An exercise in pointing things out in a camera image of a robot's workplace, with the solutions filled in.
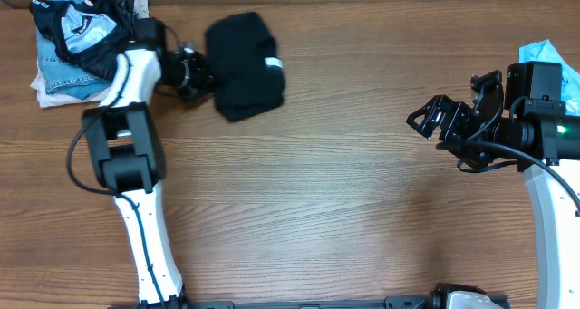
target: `wooden table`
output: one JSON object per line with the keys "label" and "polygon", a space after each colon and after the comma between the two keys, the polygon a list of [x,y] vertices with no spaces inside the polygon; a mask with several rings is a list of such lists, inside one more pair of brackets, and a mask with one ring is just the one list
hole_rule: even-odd
{"label": "wooden table", "polygon": [[[216,20],[258,11],[279,42],[285,105],[227,123],[211,101],[156,96],[168,158],[165,217],[195,300],[376,299],[477,285],[535,308],[537,258],[523,177],[473,176],[405,124],[435,94],[550,38],[580,68],[580,3],[501,1],[153,7],[203,50]],[[0,12],[0,307],[103,308],[137,300],[110,198],[67,178],[92,105],[41,110],[34,21]],[[75,171],[96,185],[84,144]]]}

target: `clothing tag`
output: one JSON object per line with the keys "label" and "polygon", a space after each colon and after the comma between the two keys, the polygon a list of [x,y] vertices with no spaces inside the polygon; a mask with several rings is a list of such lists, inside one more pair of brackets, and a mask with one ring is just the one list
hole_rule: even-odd
{"label": "clothing tag", "polygon": [[282,68],[282,61],[278,58],[264,58],[266,62],[266,66],[277,66],[278,68]]}
{"label": "clothing tag", "polygon": [[41,6],[41,7],[43,7],[44,9],[48,9],[48,8],[49,8],[49,5],[48,5],[48,4],[46,4],[46,3],[44,3],[44,2],[42,2],[42,1],[33,0],[33,3],[34,3],[35,5],[40,5],[40,6]]}

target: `black cable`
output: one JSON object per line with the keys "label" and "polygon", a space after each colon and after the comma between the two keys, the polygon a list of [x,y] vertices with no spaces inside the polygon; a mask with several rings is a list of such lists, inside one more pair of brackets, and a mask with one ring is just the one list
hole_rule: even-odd
{"label": "black cable", "polygon": [[514,119],[514,113],[516,112],[517,106],[519,106],[519,103],[521,103],[525,99],[527,99],[527,96],[519,96],[513,103],[511,103],[511,106],[509,107],[509,120],[512,123],[516,122],[516,120]]}
{"label": "black cable", "polygon": [[460,159],[457,162],[457,168],[461,172],[464,172],[464,173],[485,173],[485,172],[491,172],[491,171],[496,170],[496,169],[501,169],[501,168],[504,168],[507,166],[517,165],[517,160],[506,160],[506,161],[503,161],[501,163],[489,165],[488,167],[480,168],[480,169],[464,169],[464,168],[462,168],[463,164],[465,164],[465,161],[463,159]]}
{"label": "black cable", "polygon": [[129,75],[131,73],[132,64],[131,64],[131,61],[129,60],[129,56],[127,56],[127,54],[122,53],[122,55],[127,60],[127,74],[125,74],[123,84],[121,85],[121,88],[119,89],[119,94],[117,95],[117,97],[115,97],[115,99],[111,102],[111,104],[107,105],[104,109],[102,109],[102,111],[98,115],[96,115],[94,117],[94,119],[92,119],[89,122],[89,124],[82,127],[79,130],[79,132],[77,132],[77,134],[74,136],[74,138],[72,139],[72,142],[71,142],[71,146],[69,147],[69,150],[66,154],[66,170],[68,172],[69,178],[71,178],[72,182],[77,187],[79,187],[85,191],[89,191],[89,192],[99,194],[99,195],[108,195],[108,196],[114,196],[116,198],[122,198],[130,203],[130,206],[133,209],[133,211],[135,212],[135,216],[137,217],[137,222],[139,223],[139,231],[141,234],[141,243],[143,245],[143,255],[145,256],[145,262],[147,263],[147,270],[149,271],[149,273],[151,275],[151,282],[155,286],[155,290],[157,291],[157,296],[160,299],[159,301],[161,303],[161,307],[163,307],[163,309],[167,309],[165,306],[165,300],[163,299],[163,294],[161,293],[159,283],[157,282],[157,278],[155,277],[155,274],[153,273],[153,264],[150,261],[149,251],[147,250],[147,243],[146,243],[146,239],[145,239],[145,229],[143,228],[143,223],[141,222],[141,217],[140,217],[139,210],[138,210],[139,206],[135,205],[135,203],[129,197],[127,197],[119,192],[114,192],[112,190],[92,188],[92,187],[89,187],[89,186],[83,184],[80,180],[78,180],[74,176],[74,172],[73,172],[73,165],[72,165],[73,164],[73,153],[74,153],[74,149],[76,148],[76,145],[79,143],[79,140],[82,138],[82,135],[93,125],[94,122],[96,122],[107,111],[109,111],[113,106],[115,106],[115,104],[117,104],[117,102],[119,102],[119,100],[122,98],[123,92],[125,91],[125,87],[127,86],[127,81],[129,80]]}
{"label": "black cable", "polygon": [[127,74],[125,75],[125,79],[123,80],[123,84],[121,85],[121,89],[119,90],[119,94],[111,102],[111,104],[107,105],[104,109],[102,109],[101,112],[98,115],[96,115],[89,122],[89,124],[85,125],[84,127],[82,127],[79,130],[79,132],[77,132],[76,136],[74,136],[74,138],[72,139],[71,146],[69,146],[69,150],[66,154],[66,171],[68,172],[69,178],[71,178],[72,182],[77,187],[79,187],[85,191],[89,191],[89,192],[100,194],[100,195],[115,196],[115,193],[110,191],[110,190],[91,188],[91,187],[83,184],[80,180],[78,180],[74,176],[74,172],[73,172],[73,165],[72,165],[73,164],[73,153],[74,153],[74,149],[76,148],[76,145],[79,143],[79,140],[82,138],[82,135],[93,125],[94,122],[96,122],[98,119],[100,119],[108,110],[110,110],[113,106],[115,106],[115,104],[117,104],[117,102],[119,102],[119,100],[122,98],[122,94],[123,94],[123,91],[125,90],[125,86],[127,86],[127,81],[129,80],[129,73],[131,72],[131,67],[132,67],[131,62],[129,61],[129,56],[127,56],[127,54],[125,54],[125,53],[122,53],[122,55],[127,60]]}
{"label": "black cable", "polygon": [[480,147],[482,149],[505,152],[505,153],[508,153],[509,155],[512,155],[513,157],[515,157],[517,159],[521,159],[521,160],[528,162],[530,164],[538,165],[538,167],[540,167],[541,169],[546,171],[549,175],[552,176],[552,178],[554,178],[556,181],[558,181],[558,183],[560,185],[562,185],[562,187],[570,195],[570,197],[572,198],[572,200],[574,201],[574,203],[576,205],[576,209],[577,209],[576,216],[577,217],[580,216],[580,198],[578,197],[578,195],[574,192],[574,190],[570,187],[570,185],[564,179],[562,179],[562,177],[560,177],[559,174],[557,174],[552,168],[547,166],[541,160],[535,159],[535,158],[527,155],[525,152],[513,149],[513,148],[508,147],[508,146],[500,145],[500,144],[495,143],[495,142],[487,142],[487,141],[479,141],[479,140],[466,140],[465,143],[468,146],[476,146],[476,147]]}
{"label": "black cable", "polygon": [[155,89],[155,92],[161,96],[179,98],[179,95],[177,95],[177,94],[172,94],[169,92],[162,92],[159,89]]}
{"label": "black cable", "polygon": [[173,35],[173,38],[175,38],[175,47],[179,48],[179,46],[181,45],[181,41],[179,40],[179,36],[178,34],[175,32],[175,30],[171,27],[169,27],[166,24],[163,24],[165,26],[165,29],[169,30],[169,32]]}
{"label": "black cable", "polygon": [[486,125],[484,125],[481,129],[479,129],[478,132],[476,132],[476,133],[472,134],[470,137],[468,137],[468,140],[476,139],[485,130],[487,130],[489,127],[491,127],[492,124],[496,123],[496,121],[499,120],[499,118],[501,118],[501,114],[504,112],[504,87],[501,85],[501,82],[498,83],[498,93],[499,93],[499,99],[500,99],[498,111],[493,116],[493,118],[491,118],[491,120],[488,123],[486,123]]}

